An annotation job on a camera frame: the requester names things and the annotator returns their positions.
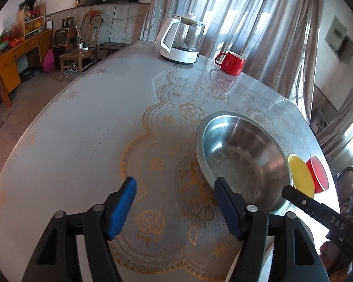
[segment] electrical box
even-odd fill
[[[339,59],[349,64],[353,57],[353,41],[347,35],[348,29],[335,16],[328,30],[325,41]]]

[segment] green bowl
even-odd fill
[[[3,43],[0,44],[0,52],[4,50],[7,46],[9,45],[9,41],[4,41]]]

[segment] screw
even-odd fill
[[[246,207],[247,210],[249,210],[250,212],[257,212],[257,206],[254,206],[253,204],[249,204],[247,207]]]
[[[64,214],[65,214],[65,212],[60,210],[60,211],[55,212],[54,217],[55,218],[62,218],[64,216]]]
[[[297,218],[297,216],[293,212],[286,212],[286,216],[291,218],[291,219]]]
[[[104,209],[104,205],[102,203],[97,203],[95,206],[93,206],[93,210],[96,212],[100,212]]]

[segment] red mug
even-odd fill
[[[225,58],[222,63],[218,63],[217,59],[221,55],[225,55]],[[215,58],[216,65],[219,65],[224,72],[234,76],[241,74],[245,61],[242,56],[234,52],[220,53]]]

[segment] yellow lid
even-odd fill
[[[306,163],[297,155],[291,154],[288,156],[288,164],[292,173],[294,187],[308,197],[314,198],[314,181]]]

